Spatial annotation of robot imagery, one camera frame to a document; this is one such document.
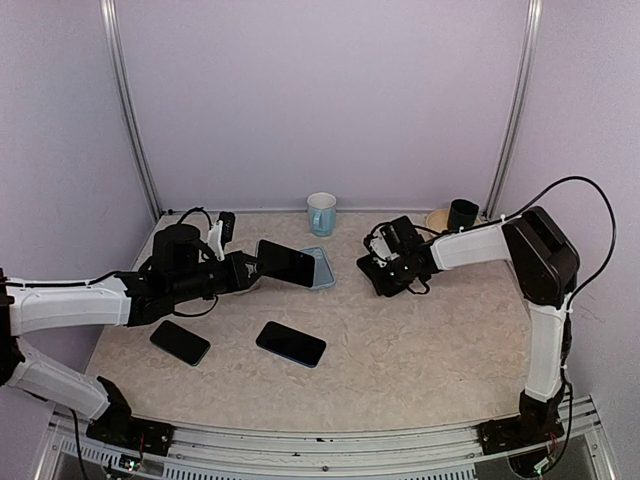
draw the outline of metal pole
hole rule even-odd
[[[500,150],[500,160],[496,170],[491,191],[484,213],[487,218],[491,219],[496,215],[498,202],[504,190],[504,184],[509,172],[509,166],[513,157],[513,149],[518,136],[520,120],[524,111],[527,87],[533,68],[533,59],[535,56],[536,44],[538,42],[538,32],[540,29],[540,19],[542,16],[543,0],[529,0],[529,13],[527,16],[527,26],[525,29],[524,42],[522,44],[522,54],[520,56],[520,67],[518,69],[518,78],[516,82],[516,90],[511,103],[511,111],[509,113],[509,122],[507,131],[502,141]]]
[[[153,183],[151,170],[149,169],[149,164],[147,163],[147,159],[142,148],[142,141],[140,140],[140,131],[138,129],[138,122],[136,121],[133,109],[129,83],[127,81],[127,71],[124,64],[124,54],[122,53],[122,43],[120,41],[120,31],[118,30],[118,17],[116,15],[115,0],[100,1],[102,6],[102,19],[104,21],[107,43],[111,54],[111,63],[116,76],[118,94],[120,96],[120,103],[124,114],[127,133],[129,134],[129,140],[131,141],[136,170],[138,171],[138,176],[142,183],[144,196],[147,200],[151,216],[157,222],[162,216],[162,208],[160,206],[158,192],[155,184]]]

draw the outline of blue mug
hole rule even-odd
[[[336,197],[330,193],[314,193],[307,198],[309,226],[318,237],[328,237],[336,226]]]

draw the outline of phone screen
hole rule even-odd
[[[258,336],[256,344],[272,353],[315,367],[327,348],[324,340],[312,337],[276,322],[269,322]]]
[[[165,352],[195,367],[211,344],[189,330],[165,320],[151,335],[151,343]]]
[[[268,240],[260,240],[257,257],[265,266],[265,276],[303,287],[313,287],[316,259],[312,255]]]

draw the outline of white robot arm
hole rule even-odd
[[[21,279],[12,283],[37,285]],[[107,391],[96,378],[80,374],[40,353],[19,336],[47,328],[76,325],[126,325],[131,299],[122,280],[110,276],[85,287],[7,287],[11,336],[24,361],[18,362],[6,385],[53,400],[98,419],[109,406]]]
[[[436,239],[431,246],[436,267],[452,270],[493,260],[511,262],[502,227],[500,223]],[[525,301],[531,318],[531,358],[524,391],[540,402],[552,399],[562,386],[560,362],[569,297],[570,293],[566,293],[558,308]]]
[[[520,415],[479,426],[487,454],[562,436],[558,405],[564,394],[561,368],[570,348],[569,299],[576,288],[579,257],[541,207],[521,215],[447,232],[425,241],[408,217],[377,225],[364,240],[369,254],[358,267],[376,293],[388,297],[418,280],[428,293],[432,275],[473,263],[511,262],[531,318],[531,355]]]
[[[191,225],[156,233],[153,254],[137,272],[113,272],[77,282],[4,278],[0,269],[0,386],[53,400],[90,420],[87,436],[113,445],[166,455],[173,427],[136,419],[116,385],[93,378],[40,353],[21,335],[78,325],[135,327],[154,323],[195,298],[245,290],[265,272],[243,252],[224,254],[235,217],[223,212],[212,228],[215,248]]]

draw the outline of lavender wall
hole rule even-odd
[[[118,2],[165,208],[486,199],[526,0]]]
[[[152,222],[97,1],[0,2],[0,265],[25,278],[131,266]],[[28,336],[82,369],[100,330]],[[28,478],[51,405],[0,389],[0,478]]]
[[[619,221],[611,266],[576,301],[570,374],[592,393],[620,478],[640,469],[640,3],[547,2],[531,90],[501,209],[511,212],[558,177],[583,174]],[[589,187],[562,188],[547,207],[581,254],[581,278],[602,261],[607,213]]]

